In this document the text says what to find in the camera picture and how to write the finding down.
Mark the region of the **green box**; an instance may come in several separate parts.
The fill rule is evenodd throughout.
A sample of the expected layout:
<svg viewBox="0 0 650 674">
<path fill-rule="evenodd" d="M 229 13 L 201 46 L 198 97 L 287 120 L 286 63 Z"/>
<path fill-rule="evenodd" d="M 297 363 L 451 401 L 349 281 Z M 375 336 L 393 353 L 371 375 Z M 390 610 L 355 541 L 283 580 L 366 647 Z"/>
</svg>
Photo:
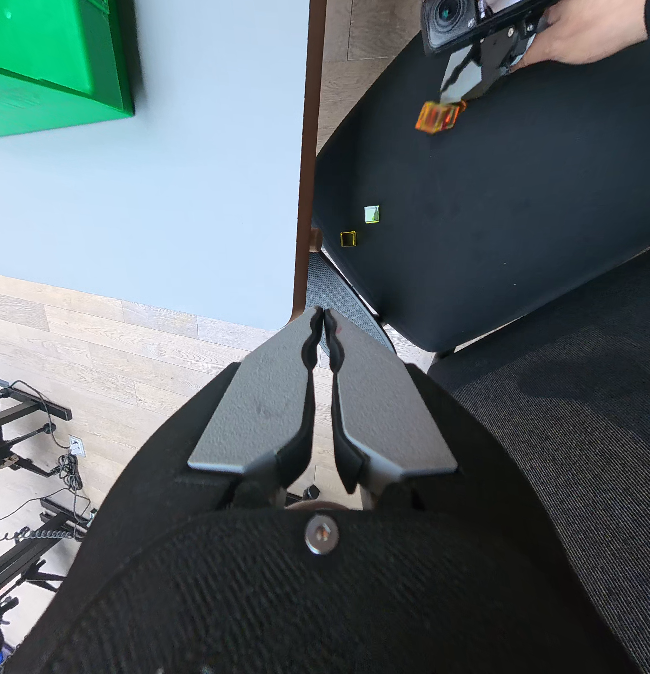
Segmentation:
<svg viewBox="0 0 650 674">
<path fill-rule="evenodd" d="M 133 115 L 116 1 L 0 1 L 0 138 Z"/>
</svg>

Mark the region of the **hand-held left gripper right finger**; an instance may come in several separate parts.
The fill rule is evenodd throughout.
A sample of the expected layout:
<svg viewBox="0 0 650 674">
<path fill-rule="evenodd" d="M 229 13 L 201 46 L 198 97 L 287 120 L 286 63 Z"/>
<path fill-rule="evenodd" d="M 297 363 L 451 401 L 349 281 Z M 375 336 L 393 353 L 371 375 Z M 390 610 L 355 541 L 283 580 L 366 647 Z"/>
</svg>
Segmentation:
<svg viewBox="0 0 650 674">
<path fill-rule="evenodd" d="M 347 493 L 451 475 L 458 463 L 407 369 L 391 350 L 334 309 L 324 314 L 332 433 Z"/>
</svg>

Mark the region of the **orange transparent cube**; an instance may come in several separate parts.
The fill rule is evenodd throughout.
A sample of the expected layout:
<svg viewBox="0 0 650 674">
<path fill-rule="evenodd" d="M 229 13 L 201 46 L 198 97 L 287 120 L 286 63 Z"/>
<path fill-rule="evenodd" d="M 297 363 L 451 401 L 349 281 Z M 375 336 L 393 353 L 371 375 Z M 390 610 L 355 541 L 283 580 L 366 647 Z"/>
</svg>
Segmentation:
<svg viewBox="0 0 650 674">
<path fill-rule="evenodd" d="M 467 102 L 464 100 L 455 103 L 427 101 L 422 106 L 414 128 L 431 136 L 451 130 L 466 107 Z"/>
</svg>

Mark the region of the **grey desk with brown edge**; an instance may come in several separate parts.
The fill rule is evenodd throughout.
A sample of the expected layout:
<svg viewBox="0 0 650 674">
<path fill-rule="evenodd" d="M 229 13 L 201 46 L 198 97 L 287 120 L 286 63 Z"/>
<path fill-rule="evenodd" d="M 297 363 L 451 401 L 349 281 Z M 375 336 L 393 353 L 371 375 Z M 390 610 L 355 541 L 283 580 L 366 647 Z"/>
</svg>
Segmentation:
<svg viewBox="0 0 650 674">
<path fill-rule="evenodd" d="M 0 138 L 0 275 L 278 330 L 304 307 L 325 1 L 117 1 L 134 115 Z"/>
</svg>

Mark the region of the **person's right hand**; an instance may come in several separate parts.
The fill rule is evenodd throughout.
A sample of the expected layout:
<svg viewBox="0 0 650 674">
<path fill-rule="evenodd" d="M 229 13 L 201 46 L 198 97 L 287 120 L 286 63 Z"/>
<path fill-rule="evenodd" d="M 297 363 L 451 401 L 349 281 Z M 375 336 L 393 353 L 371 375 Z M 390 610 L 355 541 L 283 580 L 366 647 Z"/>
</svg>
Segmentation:
<svg viewBox="0 0 650 674">
<path fill-rule="evenodd" d="M 595 63 L 649 37 L 645 1 L 558 1 L 546 9 L 543 20 L 545 29 L 512 72 L 546 61 Z"/>
</svg>

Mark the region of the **black metal bar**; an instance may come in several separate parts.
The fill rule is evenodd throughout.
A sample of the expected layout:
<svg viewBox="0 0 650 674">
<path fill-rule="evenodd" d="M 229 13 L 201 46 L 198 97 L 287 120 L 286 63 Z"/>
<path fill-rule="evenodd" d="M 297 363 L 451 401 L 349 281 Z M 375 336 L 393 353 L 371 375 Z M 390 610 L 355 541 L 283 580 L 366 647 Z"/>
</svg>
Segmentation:
<svg viewBox="0 0 650 674">
<path fill-rule="evenodd" d="M 4 423 L 16 421 L 38 411 L 66 422 L 73 419 L 73 413 L 70 409 L 47 400 L 37 393 L 26 392 L 12 386 L 1 388 L 0 405 L 1 400 L 8 399 L 16 400 L 17 404 L 4 410 L 0 408 L 0 420 Z"/>
</svg>

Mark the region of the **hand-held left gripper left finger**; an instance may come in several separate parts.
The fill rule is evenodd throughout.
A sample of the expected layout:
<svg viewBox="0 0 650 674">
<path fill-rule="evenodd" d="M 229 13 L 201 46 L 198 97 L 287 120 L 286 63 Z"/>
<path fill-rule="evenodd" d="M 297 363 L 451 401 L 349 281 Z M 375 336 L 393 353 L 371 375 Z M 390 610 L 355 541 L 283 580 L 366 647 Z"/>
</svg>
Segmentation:
<svg viewBox="0 0 650 674">
<path fill-rule="evenodd" d="M 245 356 L 188 467 L 288 488 L 312 455 L 324 310 L 312 307 Z"/>
</svg>

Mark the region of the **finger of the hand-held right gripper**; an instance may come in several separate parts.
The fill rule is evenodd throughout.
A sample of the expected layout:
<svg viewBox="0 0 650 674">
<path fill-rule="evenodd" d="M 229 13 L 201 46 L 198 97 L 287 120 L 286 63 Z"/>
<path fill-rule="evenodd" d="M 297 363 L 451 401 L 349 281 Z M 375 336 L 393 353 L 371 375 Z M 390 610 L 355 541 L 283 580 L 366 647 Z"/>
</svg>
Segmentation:
<svg viewBox="0 0 650 674">
<path fill-rule="evenodd" d="M 461 73 L 472 62 L 475 56 L 475 47 L 466 46 L 450 55 L 442 82 L 442 89 L 447 90 L 455 84 Z"/>
<path fill-rule="evenodd" d="M 461 73 L 459 79 L 455 84 L 451 85 L 447 90 L 440 87 L 439 101 L 440 103 L 455 103 L 464 99 L 464 96 L 470 92 L 475 86 L 481 82 L 481 65 L 476 61 L 472 62 Z"/>
</svg>

